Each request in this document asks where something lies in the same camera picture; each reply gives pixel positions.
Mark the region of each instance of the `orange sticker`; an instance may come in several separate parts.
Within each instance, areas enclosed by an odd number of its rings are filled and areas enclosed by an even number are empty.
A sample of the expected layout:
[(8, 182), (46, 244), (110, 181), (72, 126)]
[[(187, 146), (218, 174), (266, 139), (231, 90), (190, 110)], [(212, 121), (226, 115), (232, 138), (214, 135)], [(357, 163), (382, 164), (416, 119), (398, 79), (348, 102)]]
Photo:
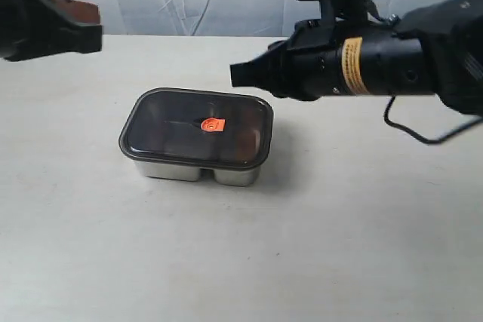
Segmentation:
[(223, 132), (226, 121), (219, 118), (209, 118), (202, 123), (202, 130), (206, 132)]

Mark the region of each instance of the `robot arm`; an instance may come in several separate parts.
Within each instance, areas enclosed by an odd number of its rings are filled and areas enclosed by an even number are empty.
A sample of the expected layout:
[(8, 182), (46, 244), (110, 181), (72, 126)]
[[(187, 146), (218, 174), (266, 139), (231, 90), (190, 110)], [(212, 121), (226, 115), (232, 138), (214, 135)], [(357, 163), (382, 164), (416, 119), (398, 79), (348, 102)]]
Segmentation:
[[(234, 87), (258, 87), (276, 97), (314, 101), (323, 96), (438, 94), (466, 115), (483, 116), (483, 0), (448, 0), (383, 19), (371, 0), (318, 1), (321, 18), (247, 63), (231, 66)], [(477, 118), (438, 140), (481, 124)]]
[(73, 0), (0, 0), (0, 57), (29, 60), (102, 48), (95, 5)]

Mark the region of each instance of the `lunch box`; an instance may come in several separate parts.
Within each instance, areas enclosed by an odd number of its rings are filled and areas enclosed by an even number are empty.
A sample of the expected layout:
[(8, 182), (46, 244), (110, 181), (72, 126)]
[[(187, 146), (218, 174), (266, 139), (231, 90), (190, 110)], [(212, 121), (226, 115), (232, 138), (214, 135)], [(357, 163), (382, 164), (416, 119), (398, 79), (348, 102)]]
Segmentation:
[(269, 155), (273, 111), (257, 97), (158, 88), (139, 98), (119, 137), (148, 177), (248, 186)]

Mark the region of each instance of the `stainless steel container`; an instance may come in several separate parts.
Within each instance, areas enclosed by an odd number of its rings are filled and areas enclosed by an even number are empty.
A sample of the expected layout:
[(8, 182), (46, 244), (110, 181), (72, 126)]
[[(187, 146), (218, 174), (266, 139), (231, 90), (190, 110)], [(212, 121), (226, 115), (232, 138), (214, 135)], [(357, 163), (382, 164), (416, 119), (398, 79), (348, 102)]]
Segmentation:
[(249, 186), (272, 140), (273, 111), (235, 94), (158, 88), (142, 95), (119, 137), (122, 152), (149, 177)]

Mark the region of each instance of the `wire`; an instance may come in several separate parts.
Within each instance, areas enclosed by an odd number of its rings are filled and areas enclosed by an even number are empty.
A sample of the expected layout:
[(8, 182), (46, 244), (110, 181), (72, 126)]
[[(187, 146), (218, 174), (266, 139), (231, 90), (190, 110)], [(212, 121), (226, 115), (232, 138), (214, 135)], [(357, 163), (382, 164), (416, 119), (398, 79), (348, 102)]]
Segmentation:
[(427, 139), (424, 136), (421, 136), (420, 134), (418, 134), (416, 131), (410, 129), (409, 127), (403, 126), (402, 124), (396, 124), (395, 122), (392, 122), (389, 119), (389, 113), (391, 111), (391, 108), (392, 108), (392, 105), (394, 104), (395, 99), (396, 97), (393, 97), (389, 101), (386, 107), (386, 111), (384, 112), (384, 121), (390, 127), (396, 128), (398, 130), (401, 130), (407, 133), (408, 135), (412, 136), (414, 139), (416, 139), (420, 143), (423, 143), (424, 145), (428, 145), (428, 146), (442, 145), (443, 143), (446, 143), (447, 141), (453, 139), (454, 137), (459, 136), (462, 133), (465, 133), (475, 128), (476, 126), (483, 124), (483, 118), (475, 118), (474, 120), (455, 128), (450, 133), (446, 133), (444, 136), (441, 136), (438, 139), (434, 139), (434, 140)]

